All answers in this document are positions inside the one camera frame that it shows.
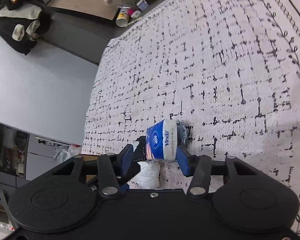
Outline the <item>white sock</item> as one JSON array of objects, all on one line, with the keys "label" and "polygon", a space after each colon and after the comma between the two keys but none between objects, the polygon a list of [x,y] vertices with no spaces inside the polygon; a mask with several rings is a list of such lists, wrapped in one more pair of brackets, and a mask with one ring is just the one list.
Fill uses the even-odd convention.
[{"label": "white sock", "polygon": [[140,172],[136,176],[135,181],[141,189],[157,189],[160,186],[160,164],[153,161],[141,161]]}]

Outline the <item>blue denim fabric toy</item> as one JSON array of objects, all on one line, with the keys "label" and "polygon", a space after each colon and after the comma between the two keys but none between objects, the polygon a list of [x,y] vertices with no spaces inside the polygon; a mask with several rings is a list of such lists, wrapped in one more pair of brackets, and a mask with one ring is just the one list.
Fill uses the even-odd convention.
[{"label": "blue denim fabric toy", "polygon": [[177,138],[178,145],[187,145],[189,142],[189,137],[191,135],[192,126],[185,123],[183,120],[177,120]]}]

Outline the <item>blue tissue pack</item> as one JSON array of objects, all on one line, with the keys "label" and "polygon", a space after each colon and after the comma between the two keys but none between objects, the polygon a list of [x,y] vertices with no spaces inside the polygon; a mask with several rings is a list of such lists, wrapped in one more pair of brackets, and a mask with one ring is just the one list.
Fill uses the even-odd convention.
[{"label": "blue tissue pack", "polygon": [[147,128],[146,132],[146,159],[167,160],[176,159],[178,146],[177,122],[162,120]]}]

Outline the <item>brown cardboard box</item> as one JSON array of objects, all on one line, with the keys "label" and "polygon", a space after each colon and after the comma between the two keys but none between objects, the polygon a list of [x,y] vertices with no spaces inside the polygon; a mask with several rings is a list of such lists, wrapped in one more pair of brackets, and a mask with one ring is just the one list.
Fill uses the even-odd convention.
[{"label": "brown cardboard box", "polygon": [[98,185],[98,156],[81,154],[83,165],[81,168],[80,181],[88,187]]}]

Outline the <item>black sock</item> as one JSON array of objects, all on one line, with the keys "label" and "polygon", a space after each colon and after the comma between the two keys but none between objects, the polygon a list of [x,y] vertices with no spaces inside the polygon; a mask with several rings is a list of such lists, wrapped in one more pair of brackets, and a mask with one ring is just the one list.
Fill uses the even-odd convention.
[{"label": "black sock", "polygon": [[146,137],[140,136],[136,141],[132,142],[133,146],[133,162],[146,161]]}]

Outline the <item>white plastic bag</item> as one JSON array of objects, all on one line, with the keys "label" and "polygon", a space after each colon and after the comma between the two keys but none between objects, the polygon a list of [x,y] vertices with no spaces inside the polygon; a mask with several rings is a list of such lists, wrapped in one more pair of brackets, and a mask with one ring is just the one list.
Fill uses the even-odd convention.
[{"label": "white plastic bag", "polygon": [[55,149],[55,156],[54,159],[58,163],[62,163],[70,158],[72,158],[75,155],[79,155],[82,153],[82,146],[78,145],[70,145],[70,146],[58,146]]}]

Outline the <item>white kitchen cabinet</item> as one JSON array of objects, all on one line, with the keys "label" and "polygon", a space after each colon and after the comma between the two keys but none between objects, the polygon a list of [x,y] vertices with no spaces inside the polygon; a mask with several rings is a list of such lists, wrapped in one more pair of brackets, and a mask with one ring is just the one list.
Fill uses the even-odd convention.
[{"label": "white kitchen cabinet", "polygon": [[17,188],[59,165],[54,159],[55,149],[62,145],[71,144],[0,123],[0,192],[10,196]]}]

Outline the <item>white black patterned bedspread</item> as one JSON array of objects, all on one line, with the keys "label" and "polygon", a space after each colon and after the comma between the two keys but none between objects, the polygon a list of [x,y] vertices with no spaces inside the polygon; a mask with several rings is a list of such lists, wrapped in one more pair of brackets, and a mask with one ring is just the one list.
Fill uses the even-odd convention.
[{"label": "white black patterned bedspread", "polygon": [[117,153],[164,119],[185,122],[191,153],[238,157],[300,206],[300,0],[165,0],[112,39],[82,152]]}]

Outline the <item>grey door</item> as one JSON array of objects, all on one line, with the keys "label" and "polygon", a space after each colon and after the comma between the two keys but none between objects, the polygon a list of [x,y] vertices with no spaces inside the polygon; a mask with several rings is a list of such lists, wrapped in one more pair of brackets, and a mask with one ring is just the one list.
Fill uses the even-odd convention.
[{"label": "grey door", "polygon": [[133,26],[120,28],[114,20],[53,9],[47,6],[48,1],[43,0],[45,11],[51,16],[51,27],[43,40],[96,65],[109,41]]}]

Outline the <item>white paper cup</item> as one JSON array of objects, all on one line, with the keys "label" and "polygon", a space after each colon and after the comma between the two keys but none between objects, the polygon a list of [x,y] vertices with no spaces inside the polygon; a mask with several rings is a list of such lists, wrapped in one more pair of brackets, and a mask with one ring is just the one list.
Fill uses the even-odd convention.
[{"label": "white paper cup", "polygon": [[129,20],[130,20],[130,15],[129,15],[129,8],[128,7],[121,7],[119,10],[119,14],[116,18],[116,25],[120,28],[124,28],[128,25]]}]

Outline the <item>small lavender box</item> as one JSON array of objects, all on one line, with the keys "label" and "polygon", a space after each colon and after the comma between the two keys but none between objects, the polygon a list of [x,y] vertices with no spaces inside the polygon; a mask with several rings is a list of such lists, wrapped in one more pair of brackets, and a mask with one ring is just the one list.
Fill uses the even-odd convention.
[{"label": "small lavender box", "polygon": [[141,10],[145,11],[148,7],[149,4],[145,0],[139,0],[136,4],[136,6]]}]

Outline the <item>hanging dark jacket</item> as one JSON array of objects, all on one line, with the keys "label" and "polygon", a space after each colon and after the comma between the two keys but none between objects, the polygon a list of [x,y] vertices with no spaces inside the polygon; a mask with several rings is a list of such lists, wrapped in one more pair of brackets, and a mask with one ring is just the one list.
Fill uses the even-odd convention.
[{"label": "hanging dark jacket", "polygon": [[0,0],[0,37],[15,51],[29,54],[50,26],[42,0]]}]

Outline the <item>dark wooden picture frame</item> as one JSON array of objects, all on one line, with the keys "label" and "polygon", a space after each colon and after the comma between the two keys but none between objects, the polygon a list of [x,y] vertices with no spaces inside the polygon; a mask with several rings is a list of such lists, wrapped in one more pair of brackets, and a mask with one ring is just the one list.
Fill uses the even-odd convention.
[{"label": "dark wooden picture frame", "polygon": [[116,5],[107,4],[104,0],[50,0],[47,6],[61,11],[97,16],[110,21],[115,18],[119,10]]}]

